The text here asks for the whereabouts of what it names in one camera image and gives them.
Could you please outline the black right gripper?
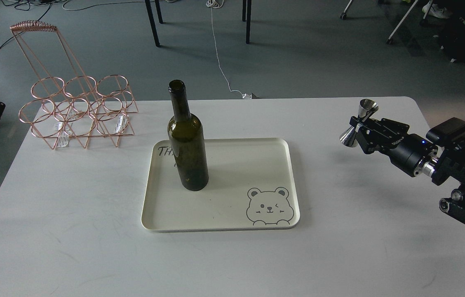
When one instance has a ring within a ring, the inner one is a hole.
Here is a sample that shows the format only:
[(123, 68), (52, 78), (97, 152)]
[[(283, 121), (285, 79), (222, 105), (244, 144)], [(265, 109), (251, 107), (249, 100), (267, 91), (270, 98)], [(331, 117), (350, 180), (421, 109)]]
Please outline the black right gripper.
[(422, 167), (431, 157), (436, 156), (438, 147), (417, 134), (408, 134), (409, 125), (369, 116), (350, 119), (349, 143), (358, 143), (364, 154), (378, 151), (389, 156), (391, 163), (411, 177), (422, 173)]

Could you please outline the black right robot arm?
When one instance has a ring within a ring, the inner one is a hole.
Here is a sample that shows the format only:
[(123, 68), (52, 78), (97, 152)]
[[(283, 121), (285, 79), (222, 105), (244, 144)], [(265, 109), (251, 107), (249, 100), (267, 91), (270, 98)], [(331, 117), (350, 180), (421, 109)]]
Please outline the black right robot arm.
[(453, 117), (428, 131), (408, 134), (409, 126), (383, 118), (352, 117), (356, 141), (365, 154), (375, 151), (411, 177), (426, 175), (436, 185), (452, 177), (459, 187), (439, 201), (440, 210), (465, 224), (465, 121)]

